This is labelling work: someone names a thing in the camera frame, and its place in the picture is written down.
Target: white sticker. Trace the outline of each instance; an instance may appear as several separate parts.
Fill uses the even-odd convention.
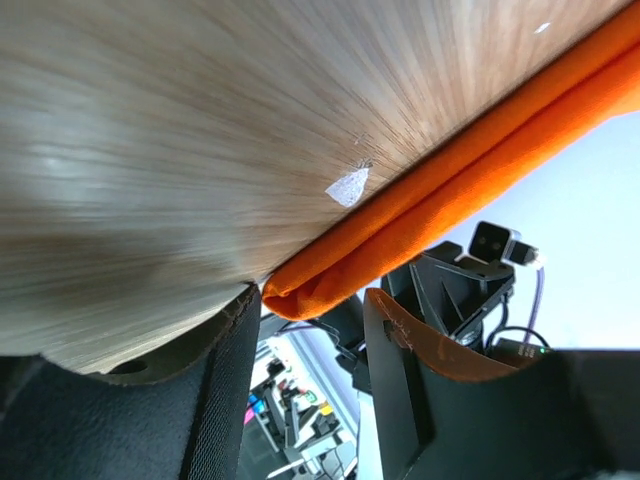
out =
[[[369,178],[369,167],[360,168],[336,180],[325,190],[325,193],[343,207],[353,207],[364,193],[367,178]]]

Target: folded orange fabric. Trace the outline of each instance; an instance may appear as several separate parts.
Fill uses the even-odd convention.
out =
[[[265,305],[314,318],[420,253],[608,118],[640,110],[640,1],[278,268]]]

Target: cloth fold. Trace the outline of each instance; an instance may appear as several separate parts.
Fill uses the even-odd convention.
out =
[[[638,24],[635,1],[280,266],[267,308],[290,320],[323,314],[600,123],[640,110]]]

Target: wood grain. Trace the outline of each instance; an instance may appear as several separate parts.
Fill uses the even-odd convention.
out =
[[[626,3],[2,1],[0,352],[201,321]]]

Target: orange towel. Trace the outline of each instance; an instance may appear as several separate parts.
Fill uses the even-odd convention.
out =
[[[291,320],[321,315],[592,128],[639,110],[639,24],[636,1],[278,268],[265,305]]]

